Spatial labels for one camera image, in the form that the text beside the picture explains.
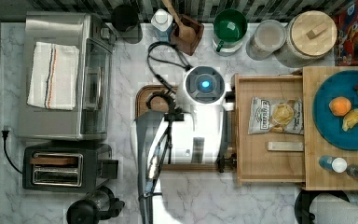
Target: jar with wooden lid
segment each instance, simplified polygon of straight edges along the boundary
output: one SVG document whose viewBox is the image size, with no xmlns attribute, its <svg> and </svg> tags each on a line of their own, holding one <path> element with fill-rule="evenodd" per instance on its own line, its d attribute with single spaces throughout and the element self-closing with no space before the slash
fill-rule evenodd
<svg viewBox="0 0 358 224">
<path fill-rule="evenodd" d="M 275 56 L 288 67 L 302 67 L 322 58 L 336 43 L 337 27 L 321 11 L 308 11 L 286 25 L 286 42 Z"/>
</svg>

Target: wooden cutting board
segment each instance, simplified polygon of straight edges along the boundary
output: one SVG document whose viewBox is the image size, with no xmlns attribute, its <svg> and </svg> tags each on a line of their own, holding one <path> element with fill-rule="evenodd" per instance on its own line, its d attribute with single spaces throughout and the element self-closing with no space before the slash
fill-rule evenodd
<svg viewBox="0 0 358 224">
<path fill-rule="evenodd" d="M 322 155 L 341 157 L 348 164 L 358 164 L 358 151 L 348 151 L 328 143 L 319 133 L 312 116 L 314 96 L 326 79 L 335 73 L 347 70 L 358 70 L 354 67 L 304 67 L 304 137 L 305 137 L 305 172 L 306 190 L 350 190 L 358 189 L 358 180 L 346 173 L 326 171 L 319 165 Z"/>
</svg>

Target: toaster oven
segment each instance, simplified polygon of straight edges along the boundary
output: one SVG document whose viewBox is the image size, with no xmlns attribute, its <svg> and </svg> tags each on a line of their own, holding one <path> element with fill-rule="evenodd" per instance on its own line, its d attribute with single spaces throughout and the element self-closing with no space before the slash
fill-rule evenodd
<svg viewBox="0 0 358 224">
<path fill-rule="evenodd" d="M 112 51 L 116 36 L 96 15 L 30 12 L 26 17 L 19 136 L 53 140 L 104 139 L 107 130 Z M 36 42 L 79 50 L 73 110 L 27 105 Z"/>
</svg>

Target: wooden lid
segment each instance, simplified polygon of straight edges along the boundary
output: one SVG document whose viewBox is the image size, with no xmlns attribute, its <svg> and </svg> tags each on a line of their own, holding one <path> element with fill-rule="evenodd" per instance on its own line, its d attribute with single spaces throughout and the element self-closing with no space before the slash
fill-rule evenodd
<svg viewBox="0 0 358 224">
<path fill-rule="evenodd" d="M 294 18 L 290 36 L 301 53 L 321 56 L 336 43 L 337 27 L 325 13 L 308 11 Z"/>
</svg>

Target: orange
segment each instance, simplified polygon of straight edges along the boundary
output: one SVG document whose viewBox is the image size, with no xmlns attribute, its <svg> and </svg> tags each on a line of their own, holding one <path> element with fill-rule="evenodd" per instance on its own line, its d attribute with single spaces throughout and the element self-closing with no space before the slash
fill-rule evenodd
<svg viewBox="0 0 358 224">
<path fill-rule="evenodd" d="M 344 116 L 351 110 L 351 101 L 343 96 L 333 99 L 329 107 L 335 116 Z"/>
</svg>

